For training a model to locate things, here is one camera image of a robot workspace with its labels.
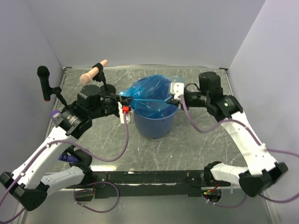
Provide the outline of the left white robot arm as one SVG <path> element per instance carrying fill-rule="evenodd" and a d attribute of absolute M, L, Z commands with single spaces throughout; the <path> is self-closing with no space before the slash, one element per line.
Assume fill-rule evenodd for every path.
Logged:
<path fill-rule="evenodd" d="M 121 123 L 132 122 L 133 97 L 117 95 L 115 89 L 86 85 L 77 100 L 65 108 L 56 125 L 40 147 L 12 173 L 4 172 L 0 182 L 27 211 L 38 208 L 51 194 L 70 186 L 91 185 L 90 165 L 94 155 L 75 142 L 93 125 L 93 119 L 115 115 Z M 48 169 L 64 152 L 75 158 L 68 170 L 47 175 Z"/>

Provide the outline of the blue trash bag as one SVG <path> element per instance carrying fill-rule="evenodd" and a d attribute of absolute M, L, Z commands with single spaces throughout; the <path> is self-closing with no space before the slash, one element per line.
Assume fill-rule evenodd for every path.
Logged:
<path fill-rule="evenodd" d="M 130 105 L 136 114 L 151 119 L 164 118 L 178 109 L 177 106 L 166 103 L 171 98 L 172 82 L 183 83 L 184 79 L 179 76 L 152 75 L 132 83 L 120 95 L 133 98 Z"/>

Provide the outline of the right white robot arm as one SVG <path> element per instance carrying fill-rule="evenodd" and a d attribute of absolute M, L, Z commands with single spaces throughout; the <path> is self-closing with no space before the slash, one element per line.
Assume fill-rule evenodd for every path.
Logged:
<path fill-rule="evenodd" d="M 189 91 L 184 83 L 172 82 L 171 98 L 167 103 L 182 107 L 188 117 L 189 108 L 206 108 L 217 121 L 209 130 L 223 127 L 247 164 L 246 167 L 238 167 L 220 161 L 209 163 L 204 168 L 205 183 L 209 186 L 218 182 L 236 184 L 250 197 L 275 184 L 288 171 L 287 165 L 278 162 L 268 152 L 266 145 L 253 131 L 238 100 L 223 93 L 220 76 L 215 72 L 201 73 L 196 88 L 197 91 Z"/>

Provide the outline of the blue plastic trash bin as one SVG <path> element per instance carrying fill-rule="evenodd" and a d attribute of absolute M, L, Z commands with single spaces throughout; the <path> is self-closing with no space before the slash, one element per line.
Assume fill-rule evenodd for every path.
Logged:
<path fill-rule="evenodd" d="M 143 136 L 159 139 L 170 131 L 177 111 L 178 109 L 169 116 L 159 119 L 146 118 L 135 113 L 135 126 Z"/>

